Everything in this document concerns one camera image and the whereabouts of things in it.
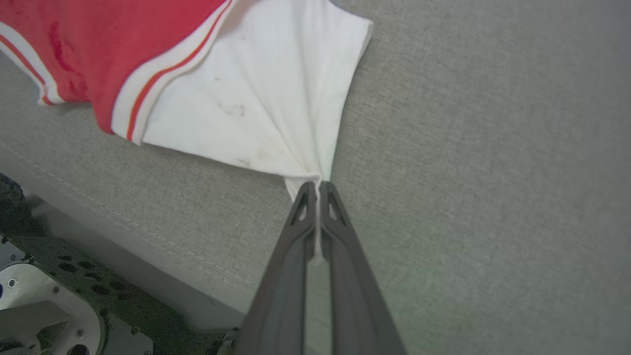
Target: white stripe trim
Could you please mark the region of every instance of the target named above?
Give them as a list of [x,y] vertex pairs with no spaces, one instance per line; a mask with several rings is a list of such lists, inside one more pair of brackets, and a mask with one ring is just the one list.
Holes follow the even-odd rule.
[[46,69],[46,66],[35,52],[35,49],[22,37],[16,30],[9,27],[7,24],[0,22],[0,35],[6,38],[11,44],[13,44],[17,50],[27,59],[27,61],[33,66],[33,69],[42,77],[44,85],[35,77],[33,73],[22,63],[22,61],[16,56],[11,49],[0,42],[0,51],[3,51],[24,73],[26,73],[40,89],[40,98],[37,101],[40,105],[47,105],[43,98],[47,94],[48,99],[53,104],[63,104],[65,101],[59,96],[57,92],[57,83],[53,79],[52,75]]
[[217,24],[213,29],[213,33],[210,35],[208,41],[206,41],[198,54],[187,64],[173,71],[165,73],[160,79],[158,79],[158,81],[153,84],[153,86],[147,93],[147,96],[144,98],[144,101],[140,106],[140,110],[138,111],[138,116],[136,118],[136,124],[131,139],[132,142],[140,145],[144,129],[149,118],[149,113],[151,112],[151,108],[153,107],[155,101],[158,99],[158,96],[160,96],[162,90],[171,80],[185,73],[186,71],[189,71],[191,68],[195,67],[195,65],[197,65],[202,59],[204,59],[204,57],[210,50],[210,47],[213,45],[217,34],[219,33],[221,24],[228,17],[230,11],[234,8],[235,4],[238,1],[239,0],[232,0],[232,2],[230,2],[230,0],[226,0],[188,37],[179,42],[175,47],[169,49],[167,52],[164,52],[163,54],[160,54],[152,60],[144,63],[133,73],[131,73],[131,75],[129,75],[129,78],[127,78],[125,84],[123,84],[121,91],[116,98],[114,109],[112,110],[112,131],[114,131],[114,133],[125,139],[127,138],[127,129],[129,127],[131,119],[131,111],[134,107],[136,98],[140,95],[144,86],[157,72],[177,65],[187,56],[189,56],[193,51],[195,51],[195,49],[197,49],[200,43],[204,40],[205,36],[208,34],[215,21],[221,15],[221,18],[217,20]]

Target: gray tabletop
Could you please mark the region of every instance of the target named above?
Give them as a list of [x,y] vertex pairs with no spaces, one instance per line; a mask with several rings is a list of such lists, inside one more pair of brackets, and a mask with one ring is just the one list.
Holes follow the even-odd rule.
[[[625,1],[338,4],[374,21],[333,178],[410,354],[631,351]],[[42,108],[0,56],[0,171],[247,311],[290,201],[281,178]],[[308,343],[326,351],[326,266]]]

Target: stain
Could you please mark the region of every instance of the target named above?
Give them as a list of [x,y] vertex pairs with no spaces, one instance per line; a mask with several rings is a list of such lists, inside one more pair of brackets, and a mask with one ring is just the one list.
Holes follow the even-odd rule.
[[223,112],[226,112],[226,114],[228,114],[230,116],[243,117],[243,115],[245,114],[245,106],[244,105],[233,105],[229,110],[224,110]]
[[251,165],[250,159],[237,159],[237,163],[238,165],[241,165],[242,167],[250,167]]

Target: white sleeve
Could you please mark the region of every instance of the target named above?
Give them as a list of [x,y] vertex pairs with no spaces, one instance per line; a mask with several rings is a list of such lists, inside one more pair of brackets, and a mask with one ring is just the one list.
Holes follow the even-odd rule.
[[372,23],[326,0],[240,0],[209,54],[169,83],[142,141],[304,181],[328,180]]

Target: red stripe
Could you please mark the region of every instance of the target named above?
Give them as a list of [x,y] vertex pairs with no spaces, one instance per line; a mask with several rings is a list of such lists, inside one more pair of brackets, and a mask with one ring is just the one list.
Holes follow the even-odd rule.
[[0,42],[4,43],[4,45],[6,45],[7,48],[10,49],[11,52],[13,52],[13,54],[15,54],[15,56],[18,57],[20,61],[22,61],[22,64],[24,64],[24,66],[27,67],[27,69],[30,70],[31,73],[33,73],[33,75],[37,78],[37,80],[39,80],[39,82],[42,84],[42,86],[44,87],[44,97],[42,97],[42,101],[44,101],[44,103],[46,103],[47,105],[51,105],[51,106],[54,105],[48,99],[48,90],[46,89],[46,82],[44,82],[44,79],[39,75],[39,73],[35,70],[35,68],[33,68],[33,66],[28,61],[28,59],[17,49],[17,47],[13,45],[13,43],[9,42],[9,40],[6,39],[3,35],[0,35]]
[[229,0],[228,5],[221,11],[221,13],[219,13],[219,16],[217,16],[217,19],[213,23],[213,26],[210,28],[210,31],[208,31],[208,33],[204,37],[204,40],[199,44],[199,46],[197,48],[195,48],[195,51],[190,53],[186,58],[184,58],[183,61],[179,62],[178,64],[176,64],[176,65],[174,65],[174,66],[172,66],[170,68],[163,69],[163,70],[155,73],[151,77],[151,79],[149,79],[149,81],[147,81],[147,84],[144,85],[143,89],[140,91],[140,94],[138,95],[138,97],[136,97],[136,101],[134,102],[134,106],[131,109],[131,117],[129,118],[129,126],[127,127],[127,140],[131,140],[131,136],[134,133],[134,129],[136,128],[136,120],[138,119],[138,111],[140,111],[140,106],[143,104],[144,98],[147,96],[147,94],[149,93],[149,90],[151,90],[152,86],[164,74],[168,73],[169,71],[173,71],[173,70],[175,70],[177,68],[182,67],[186,63],[190,62],[195,56],[197,56],[197,54],[199,53],[201,48],[204,47],[204,45],[206,44],[206,42],[210,38],[210,35],[213,33],[213,30],[215,29],[215,25],[217,24],[217,21],[219,21],[219,19],[223,15],[223,13],[230,7],[231,3],[232,3],[232,0]]

